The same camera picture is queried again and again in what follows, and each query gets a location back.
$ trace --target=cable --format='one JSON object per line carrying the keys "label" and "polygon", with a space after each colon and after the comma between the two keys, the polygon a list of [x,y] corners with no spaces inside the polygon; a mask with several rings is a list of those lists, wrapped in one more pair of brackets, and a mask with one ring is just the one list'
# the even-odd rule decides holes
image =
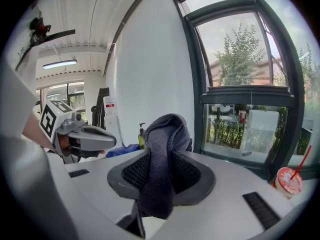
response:
{"label": "cable", "polygon": [[[95,15],[95,9],[96,9],[96,4],[98,0],[95,0],[94,7],[93,7],[93,12],[92,12],[92,17],[91,17],[91,24],[90,24],[90,34],[89,34],[89,45],[91,45],[91,29],[92,29],[92,21],[94,19]],[[92,63],[91,63],[91,54],[89,54],[90,58],[90,70],[92,71]]]}

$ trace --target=yellow bottle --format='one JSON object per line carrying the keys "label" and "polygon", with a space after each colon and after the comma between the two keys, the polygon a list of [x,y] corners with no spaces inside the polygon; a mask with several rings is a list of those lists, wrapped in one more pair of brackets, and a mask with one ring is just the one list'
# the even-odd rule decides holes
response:
{"label": "yellow bottle", "polygon": [[139,123],[140,133],[138,135],[139,146],[140,146],[140,149],[142,149],[142,150],[145,149],[144,129],[142,128],[142,125],[144,125],[144,124],[145,124],[145,122]]}

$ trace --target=black vent grille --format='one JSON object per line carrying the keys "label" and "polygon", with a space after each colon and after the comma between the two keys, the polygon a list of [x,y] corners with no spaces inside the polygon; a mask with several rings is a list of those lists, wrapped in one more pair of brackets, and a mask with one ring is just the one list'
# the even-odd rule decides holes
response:
{"label": "black vent grille", "polygon": [[260,221],[265,230],[271,228],[280,221],[279,216],[271,207],[262,199],[257,192],[243,195],[244,200],[250,206],[257,219]]}
{"label": "black vent grille", "polygon": [[122,177],[132,186],[141,191],[149,178],[149,163],[150,154],[147,154],[133,164],[124,168],[122,171]]}
{"label": "black vent grille", "polygon": [[171,153],[172,184],[176,194],[195,185],[201,178],[201,172],[191,163]]}
{"label": "black vent grille", "polygon": [[81,176],[81,175],[84,175],[84,174],[88,174],[89,171],[86,170],[86,169],[81,169],[81,170],[75,170],[75,171],[71,171],[69,172],[69,175],[71,178],[74,178],[74,177],[78,177],[78,176]]}

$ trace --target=brick building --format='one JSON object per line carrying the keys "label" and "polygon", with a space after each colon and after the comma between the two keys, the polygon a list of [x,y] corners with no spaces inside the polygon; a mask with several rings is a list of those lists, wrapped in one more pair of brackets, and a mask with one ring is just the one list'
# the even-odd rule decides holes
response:
{"label": "brick building", "polygon": [[[284,74],[282,73],[282,70],[280,69],[282,67],[282,61],[280,57],[277,57],[275,60],[273,60],[273,78],[279,79],[284,78]],[[277,81],[274,81],[273,84],[271,83],[270,79],[270,67],[268,61],[263,61],[261,63],[257,63],[254,67],[256,72],[263,72],[263,74],[256,76],[253,78],[254,82],[252,85],[259,85],[259,86],[269,86],[269,85],[285,85],[285,84],[277,84]],[[219,78],[220,78],[220,65],[219,62],[216,61],[212,64],[210,64],[210,71],[211,75],[213,76],[213,86],[218,86]]]}

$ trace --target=window frame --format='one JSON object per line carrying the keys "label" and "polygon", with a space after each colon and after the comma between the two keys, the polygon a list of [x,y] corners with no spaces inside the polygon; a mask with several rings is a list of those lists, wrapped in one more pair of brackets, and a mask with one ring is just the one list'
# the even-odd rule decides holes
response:
{"label": "window frame", "polygon": [[[288,165],[299,141],[303,123],[304,82],[294,43],[280,18],[264,0],[224,0],[204,6],[188,14],[185,13],[182,6],[184,1],[173,0],[182,22],[190,56],[194,94],[194,152],[243,165],[261,178],[271,181],[281,167]],[[207,87],[206,71],[208,71],[209,62],[201,37],[197,31],[197,26],[218,18],[246,12],[255,14],[263,35],[267,35],[263,28],[263,23],[272,33],[274,42],[279,50],[282,65],[286,69],[288,87],[267,85]],[[263,36],[263,39],[267,46],[269,64],[271,63],[273,66],[268,37]],[[206,141],[204,139],[207,123],[205,111],[206,107],[208,107],[206,104],[226,103],[226,99],[227,103],[231,104],[287,107],[286,121],[295,123],[286,124],[276,155],[269,153],[264,163],[256,163],[202,150]]]}

